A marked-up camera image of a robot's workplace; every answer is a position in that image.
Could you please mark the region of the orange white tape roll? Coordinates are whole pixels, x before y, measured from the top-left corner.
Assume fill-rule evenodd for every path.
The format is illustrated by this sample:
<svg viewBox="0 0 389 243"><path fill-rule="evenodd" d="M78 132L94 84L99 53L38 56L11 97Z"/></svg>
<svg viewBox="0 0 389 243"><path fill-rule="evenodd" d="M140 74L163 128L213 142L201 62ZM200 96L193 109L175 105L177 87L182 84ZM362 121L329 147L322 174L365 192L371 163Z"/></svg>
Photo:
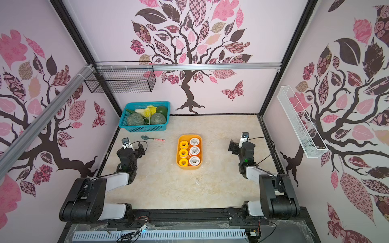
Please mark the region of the orange white tape roll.
<svg viewBox="0 0 389 243"><path fill-rule="evenodd" d="M197 137L193 137L190 139L189 143L191 146L199 146L201 143L201 140Z"/></svg>
<svg viewBox="0 0 389 243"><path fill-rule="evenodd" d="M200 149L198 146L192 146L192 147L189 149L189 155L190 155L191 157L193 157L193 156L198 156L200 153L201 153L201 149Z"/></svg>
<svg viewBox="0 0 389 243"><path fill-rule="evenodd" d="M189 158L189 165L196 167L201 163L201 159L197 156L192 156Z"/></svg>

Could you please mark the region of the yellow tape roll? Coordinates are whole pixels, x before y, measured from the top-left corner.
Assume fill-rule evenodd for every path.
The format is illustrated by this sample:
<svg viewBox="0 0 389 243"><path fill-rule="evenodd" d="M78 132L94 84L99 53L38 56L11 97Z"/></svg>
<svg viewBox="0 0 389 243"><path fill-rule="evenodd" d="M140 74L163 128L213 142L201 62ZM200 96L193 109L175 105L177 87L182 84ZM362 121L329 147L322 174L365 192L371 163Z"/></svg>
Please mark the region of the yellow tape roll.
<svg viewBox="0 0 389 243"><path fill-rule="evenodd" d="M188 149L189 148L189 142L188 141L181 141L180 143L179 143L179 147L180 147L180 149Z"/></svg>
<svg viewBox="0 0 389 243"><path fill-rule="evenodd" d="M181 159L179 160L179 166L181 166L181 167L187 167L187 166L189 166L189 161L188 161L188 159L186 159L186 158L181 158Z"/></svg>
<svg viewBox="0 0 389 243"><path fill-rule="evenodd" d="M181 150L179 151L179 157L182 158L182 159L187 158L188 155L189 155L189 153L188 153L188 150L187 150L187 149L181 149Z"/></svg>

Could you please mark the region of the yellow plastic storage box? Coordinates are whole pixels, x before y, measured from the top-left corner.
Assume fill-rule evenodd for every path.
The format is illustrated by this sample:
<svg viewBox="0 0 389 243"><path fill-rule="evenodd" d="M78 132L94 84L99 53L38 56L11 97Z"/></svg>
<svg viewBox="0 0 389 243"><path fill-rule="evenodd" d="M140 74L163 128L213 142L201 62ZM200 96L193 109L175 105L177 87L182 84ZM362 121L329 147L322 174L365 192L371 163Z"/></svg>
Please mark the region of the yellow plastic storage box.
<svg viewBox="0 0 389 243"><path fill-rule="evenodd" d="M195 170L203 162L203 142L200 135L184 134L179 137L176 164L181 169Z"/></svg>

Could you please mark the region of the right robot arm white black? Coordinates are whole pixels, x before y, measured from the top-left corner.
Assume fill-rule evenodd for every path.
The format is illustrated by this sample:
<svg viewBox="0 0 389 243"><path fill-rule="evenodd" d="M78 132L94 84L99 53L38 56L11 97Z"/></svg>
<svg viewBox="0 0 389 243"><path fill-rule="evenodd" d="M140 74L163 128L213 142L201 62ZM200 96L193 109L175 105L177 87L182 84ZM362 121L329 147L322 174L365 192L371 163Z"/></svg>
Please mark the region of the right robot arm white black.
<svg viewBox="0 0 389 243"><path fill-rule="evenodd" d="M259 200L245 201L244 216L290 219L300 215L297 196L287 174L273 174L254 161L255 144L242 138L229 143L228 151L239 158L239 173L259 185Z"/></svg>

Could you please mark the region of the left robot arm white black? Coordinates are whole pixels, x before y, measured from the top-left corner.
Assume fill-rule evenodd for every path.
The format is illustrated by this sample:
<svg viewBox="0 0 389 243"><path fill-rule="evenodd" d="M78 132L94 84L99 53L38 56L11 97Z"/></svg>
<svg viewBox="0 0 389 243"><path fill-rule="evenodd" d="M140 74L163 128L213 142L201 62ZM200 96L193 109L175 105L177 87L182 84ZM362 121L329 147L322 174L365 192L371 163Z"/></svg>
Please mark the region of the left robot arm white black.
<svg viewBox="0 0 389 243"><path fill-rule="evenodd" d="M102 220L133 219L132 206L128 203L108 203L109 191L130 185L134 182L138 159L146 154L148 144L138 147L126 138L116 154L120 159L116 171L95 178L78 178L73 183L60 211L59 219L71 223L95 223Z"/></svg>

